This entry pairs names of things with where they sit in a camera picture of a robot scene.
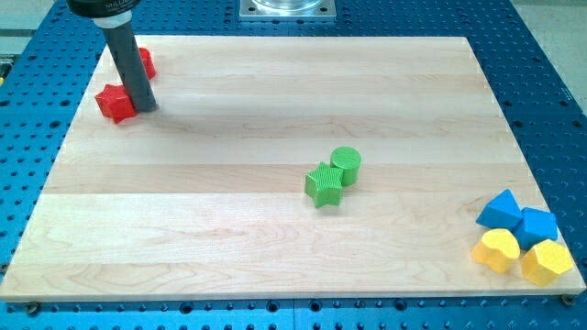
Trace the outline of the black robot end effector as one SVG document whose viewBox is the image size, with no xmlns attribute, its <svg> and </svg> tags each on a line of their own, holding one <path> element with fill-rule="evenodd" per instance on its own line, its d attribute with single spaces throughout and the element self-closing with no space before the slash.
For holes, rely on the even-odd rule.
<svg viewBox="0 0 587 330">
<path fill-rule="evenodd" d="M 81 17 L 112 17 L 136 7 L 140 0 L 66 0 L 71 11 Z"/>
</svg>

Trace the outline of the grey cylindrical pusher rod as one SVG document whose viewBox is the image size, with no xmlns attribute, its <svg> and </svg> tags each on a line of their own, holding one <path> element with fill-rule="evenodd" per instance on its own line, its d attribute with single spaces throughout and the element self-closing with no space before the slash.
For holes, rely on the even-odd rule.
<svg viewBox="0 0 587 330">
<path fill-rule="evenodd" d="M 102 29 L 121 82 L 135 110 L 147 113 L 157 109 L 157 101 L 143 64 L 131 25 L 130 10 L 109 17 L 94 18 Z"/>
</svg>

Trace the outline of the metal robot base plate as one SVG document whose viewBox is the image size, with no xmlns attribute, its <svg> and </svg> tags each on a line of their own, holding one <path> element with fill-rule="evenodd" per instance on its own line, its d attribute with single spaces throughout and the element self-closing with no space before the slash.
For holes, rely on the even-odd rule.
<svg viewBox="0 0 587 330">
<path fill-rule="evenodd" d="M 334 18 L 335 0 L 240 0 L 239 16 L 243 19 Z"/>
</svg>

